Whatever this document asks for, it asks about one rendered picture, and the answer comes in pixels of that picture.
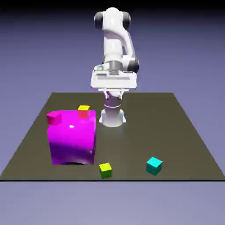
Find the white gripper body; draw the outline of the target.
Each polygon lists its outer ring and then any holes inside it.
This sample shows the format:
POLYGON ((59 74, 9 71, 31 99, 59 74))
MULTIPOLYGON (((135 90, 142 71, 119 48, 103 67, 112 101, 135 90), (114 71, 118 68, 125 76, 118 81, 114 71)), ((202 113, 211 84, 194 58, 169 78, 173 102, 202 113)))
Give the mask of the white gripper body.
POLYGON ((137 74, 119 71, 118 75, 110 75, 108 70, 93 71, 91 87, 98 89, 135 89, 137 74))

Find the small orange cube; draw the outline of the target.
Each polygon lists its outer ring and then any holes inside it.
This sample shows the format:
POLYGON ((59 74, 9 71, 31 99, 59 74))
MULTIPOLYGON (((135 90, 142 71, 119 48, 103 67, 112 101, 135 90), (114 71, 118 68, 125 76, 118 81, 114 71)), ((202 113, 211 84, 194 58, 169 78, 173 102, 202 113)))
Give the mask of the small orange cube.
POLYGON ((78 116, 79 118, 88 118, 89 117, 89 105, 80 105, 78 107, 78 116))

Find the small pink cube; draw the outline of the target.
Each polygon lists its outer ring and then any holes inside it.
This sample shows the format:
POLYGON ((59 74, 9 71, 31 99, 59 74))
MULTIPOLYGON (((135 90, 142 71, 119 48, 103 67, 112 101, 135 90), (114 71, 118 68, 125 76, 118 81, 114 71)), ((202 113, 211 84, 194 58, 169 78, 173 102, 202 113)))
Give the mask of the small pink cube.
POLYGON ((58 125, 62 122, 62 114, 60 111, 52 111, 47 114, 47 123, 49 125, 58 125))

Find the small yellow-green cube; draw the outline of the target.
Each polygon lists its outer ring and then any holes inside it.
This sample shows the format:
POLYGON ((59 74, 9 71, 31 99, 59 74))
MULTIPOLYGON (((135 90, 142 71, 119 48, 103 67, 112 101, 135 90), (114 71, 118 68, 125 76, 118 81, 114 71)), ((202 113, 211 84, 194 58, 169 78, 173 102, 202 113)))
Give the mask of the small yellow-green cube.
POLYGON ((102 179, 110 178, 112 176, 112 170, 113 169, 109 162, 99 164, 99 172, 102 179))

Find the small cyan cube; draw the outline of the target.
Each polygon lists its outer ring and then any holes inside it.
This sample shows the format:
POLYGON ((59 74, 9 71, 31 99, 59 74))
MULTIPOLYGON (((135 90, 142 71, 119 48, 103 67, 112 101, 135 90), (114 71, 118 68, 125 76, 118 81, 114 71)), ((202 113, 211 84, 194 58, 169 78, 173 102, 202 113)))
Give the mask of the small cyan cube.
POLYGON ((157 175, 161 169, 162 169, 162 161, 155 158, 151 157, 147 162, 146 162, 146 171, 148 173, 151 173, 153 175, 157 175))

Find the large magenta box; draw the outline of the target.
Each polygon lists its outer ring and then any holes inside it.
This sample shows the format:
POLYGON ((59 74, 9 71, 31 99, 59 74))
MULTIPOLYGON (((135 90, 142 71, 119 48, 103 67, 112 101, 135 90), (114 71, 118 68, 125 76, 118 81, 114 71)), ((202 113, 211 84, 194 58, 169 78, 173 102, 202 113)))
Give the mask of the large magenta box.
POLYGON ((96 112, 89 110, 88 118, 79 118, 78 110, 58 110, 62 122, 49 125, 47 137, 53 165, 94 164, 96 112))

